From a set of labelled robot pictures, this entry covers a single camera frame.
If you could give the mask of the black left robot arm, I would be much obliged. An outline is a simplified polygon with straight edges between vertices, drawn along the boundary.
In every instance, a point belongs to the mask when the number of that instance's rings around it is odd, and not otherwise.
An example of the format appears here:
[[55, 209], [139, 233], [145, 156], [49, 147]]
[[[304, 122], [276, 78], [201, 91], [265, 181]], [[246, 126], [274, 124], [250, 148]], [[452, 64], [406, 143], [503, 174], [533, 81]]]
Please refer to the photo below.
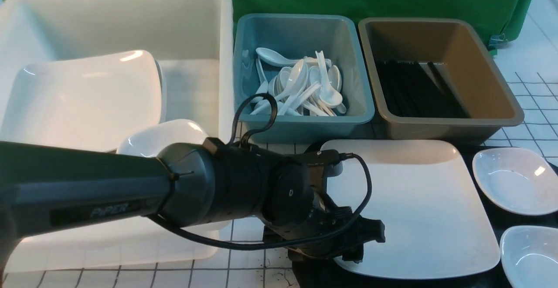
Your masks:
[[[347, 159], [365, 174], [367, 191], [355, 210], [325, 191], [329, 169]], [[1, 269], [26, 237], [133, 217], [208, 246], [286, 247], [305, 258], [359, 263], [366, 243], [385, 242], [384, 223], [361, 216], [371, 191], [364, 159], [336, 150], [283, 155], [210, 137], [147, 158], [2, 141]], [[274, 236], [233, 244], [186, 231], [251, 215]]]

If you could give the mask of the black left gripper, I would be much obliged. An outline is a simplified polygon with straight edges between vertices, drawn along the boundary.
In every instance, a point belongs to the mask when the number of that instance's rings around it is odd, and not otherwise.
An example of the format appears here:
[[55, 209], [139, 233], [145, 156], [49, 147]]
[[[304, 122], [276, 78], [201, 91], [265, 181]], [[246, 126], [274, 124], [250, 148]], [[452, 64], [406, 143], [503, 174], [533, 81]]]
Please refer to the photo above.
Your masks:
[[[269, 193], [262, 206], [264, 244], [322, 236], [351, 216], [325, 192], [327, 168], [340, 162], [340, 153], [327, 150], [279, 159], [269, 173]], [[385, 242], [381, 220], [357, 218], [344, 233], [344, 260], [360, 264], [364, 245]]]

